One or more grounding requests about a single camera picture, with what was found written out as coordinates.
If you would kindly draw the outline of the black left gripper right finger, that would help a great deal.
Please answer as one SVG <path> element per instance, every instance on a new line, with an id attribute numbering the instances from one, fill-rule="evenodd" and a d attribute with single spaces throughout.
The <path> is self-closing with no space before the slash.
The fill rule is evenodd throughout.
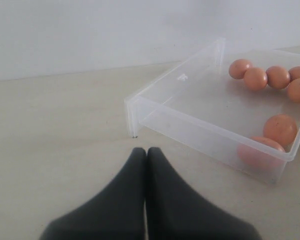
<path id="1" fill-rule="evenodd" d="M 215 206 L 176 172 L 158 147 L 147 153 L 145 207 L 151 240 L 260 240 L 256 228 Z"/>

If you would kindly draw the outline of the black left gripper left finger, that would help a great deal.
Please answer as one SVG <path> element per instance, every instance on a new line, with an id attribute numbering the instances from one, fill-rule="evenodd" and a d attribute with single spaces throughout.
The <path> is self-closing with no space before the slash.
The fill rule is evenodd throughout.
<path id="1" fill-rule="evenodd" d="M 96 196 L 53 220 L 42 240 L 145 239 L 146 151 L 132 150 L 112 181 Z"/>

